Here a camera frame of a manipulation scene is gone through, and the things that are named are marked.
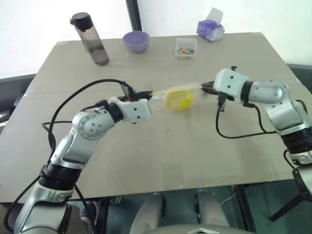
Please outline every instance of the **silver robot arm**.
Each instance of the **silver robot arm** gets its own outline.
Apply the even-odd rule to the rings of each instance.
[[[291,101],[289,87],[275,80],[253,82],[238,72],[223,69],[213,88],[238,103],[256,102],[263,106],[290,159],[298,165],[292,173],[299,190],[312,198],[312,122],[303,106]]]
[[[147,99],[123,102],[112,97],[106,106],[79,112],[73,118],[70,132],[42,168],[41,178],[15,222],[14,234],[65,233],[71,215],[66,202],[101,137],[121,120],[137,123],[150,118]]]

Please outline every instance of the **black wire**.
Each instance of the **black wire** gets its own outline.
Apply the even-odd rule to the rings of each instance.
[[[254,133],[254,134],[247,134],[247,135],[242,135],[242,136],[225,136],[223,135],[220,130],[219,130],[219,116],[220,116],[220,108],[218,108],[216,112],[216,117],[215,117],[215,128],[218,134],[224,138],[227,139],[239,139],[239,138],[244,138],[244,137],[253,137],[253,136],[259,136],[259,135],[265,135],[265,134],[274,134],[274,132],[262,132],[262,133]]]
[[[302,107],[303,107],[303,109],[304,109],[304,111],[305,111],[306,113],[308,113],[308,109],[307,109],[307,106],[306,106],[306,104],[304,103],[304,101],[303,101],[303,100],[300,100],[300,99],[297,99],[296,101],[297,101],[297,102],[300,102],[301,105],[302,105]]]
[[[89,109],[96,108],[96,107],[97,107],[96,105],[87,106],[87,107],[83,108],[81,111],[89,110]]]
[[[13,203],[10,205],[10,207],[8,208],[5,217],[4,217],[4,226],[6,228],[6,230],[10,233],[13,233],[14,230],[13,228],[10,227],[9,225],[9,216],[10,213],[12,212],[12,210],[14,209],[14,207],[16,206],[17,202],[20,200],[20,198],[40,179],[41,176],[38,176],[33,182],[31,182],[26,189],[24,189],[20,195],[15,199],[15,201],[13,201]]]
[[[291,162],[290,162],[290,161],[288,160],[288,158],[287,158],[287,155],[286,155],[287,151],[288,151],[288,150],[285,150],[284,153],[283,153],[284,159],[286,160],[286,162],[287,162],[293,169],[295,169],[295,167],[291,164]]]
[[[84,208],[85,208],[86,211],[87,211],[87,214],[88,214],[89,219],[90,219],[90,221],[91,221],[93,234],[96,234],[96,233],[97,233],[96,225],[94,224],[94,222],[93,222],[92,219],[91,219],[91,213],[90,213],[90,211],[89,211],[89,209],[88,209],[87,202],[86,202],[86,200],[84,199],[82,193],[80,192],[80,190],[79,190],[79,188],[78,188],[78,186],[77,186],[76,184],[75,184],[75,190],[76,190],[76,192],[77,192],[77,194],[78,194],[80,200],[82,201]]]
[[[46,127],[46,125],[50,124],[51,122],[45,122],[45,123],[42,123],[41,126],[44,130],[46,130],[47,132],[49,132],[49,129]],[[71,123],[71,121],[55,121],[54,123]],[[56,139],[55,139],[55,136],[54,134],[52,133],[52,136],[51,136],[52,140],[53,140],[53,145],[56,144]],[[51,157],[52,157],[53,153],[50,154],[49,156],[49,159],[48,161],[51,160]]]
[[[268,132],[268,131],[266,131],[266,130],[264,129],[264,127],[263,127],[263,125],[262,125],[260,110],[259,110],[259,108],[258,108],[256,105],[254,106],[254,108],[256,109],[257,114],[258,114],[259,126],[260,126],[261,130],[262,130],[263,132],[265,132],[265,133],[273,133],[273,132],[275,133],[275,131]]]
[[[118,80],[118,79],[99,79],[99,80],[96,80],[96,81],[93,81],[85,86],[83,86],[82,88],[78,89],[76,92],[74,92],[73,94],[71,94],[58,108],[57,110],[55,111],[52,119],[51,119],[51,124],[50,124],[50,127],[49,127],[49,132],[48,132],[48,140],[49,140],[49,144],[50,144],[50,147],[51,147],[51,154],[50,154],[50,158],[51,156],[53,155],[54,151],[55,151],[55,147],[56,147],[56,142],[55,142],[55,138],[53,138],[53,134],[52,134],[52,130],[53,130],[53,126],[54,126],[54,123],[55,123],[55,120],[59,114],[59,112],[61,111],[61,109],[72,99],[74,98],[76,95],[78,95],[79,93],[81,93],[82,91],[84,91],[85,89],[95,85],[95,84],[99,84],[99,83],[104,83],[104,82],[115,82],[115,83],[119,83],[119,84],[122,84],[122,85],[125,85],[127,86],[127,88],[129,89],[129,92],[131,91],[132,93],[134,92],[133,91],[133,88],[127,84],[126,82],[124,81],[121,81],[121,80]]]

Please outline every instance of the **table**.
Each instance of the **table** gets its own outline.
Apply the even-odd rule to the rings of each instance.
[[[194,60],[174,57],[176,38],[197,39]],[[0,136],[0,202],[13,201],[46,163],[50,149],[40,124],[49,121],[75,90],[97,79],[117,78],[138,91],[158,91],[214,80],[219,70],[235,65],[252,80],[282,80],[290,86],[292,98],[312,101],[261,33],[226,34],[213,43],[199,36],[151,38],[142,54],[127,51],[121,39],[104,40],[104,46],[111,61],[101,67],[93,63],[81,41],[55,45]],[[94,86],[66,105],[58,120],[71,120],[82,107],[121,94],[116,84]],[[280,137],[224,139],[216,133],[216,97],[198,98],[183,112],[164,110],[161,103],[151,105],[151,121],[119,123],[103,137],[78,181],[85,197],[292,178]],[[261,112],[265,128],[271,130]],[[57,142],[69,129],[65,124],[55,126]],[[260,131],[255,110],[230,102],[220,115],[220,129],[228,136]]]

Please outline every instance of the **purple bowl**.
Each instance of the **purple bowl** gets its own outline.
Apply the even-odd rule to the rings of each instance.
[[[124,35],[122,40],[130,51],[142,53],[148,48],[150,36],[142,31],[133,31]]]

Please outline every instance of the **water bottle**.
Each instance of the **water bottle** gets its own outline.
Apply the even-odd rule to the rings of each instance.
[[[109,62],[109,58],[90,15],[85,12],[74,14],[70,23],[75,26],[84,48],[90,53],[94,62],[100,66],[106,65]]]

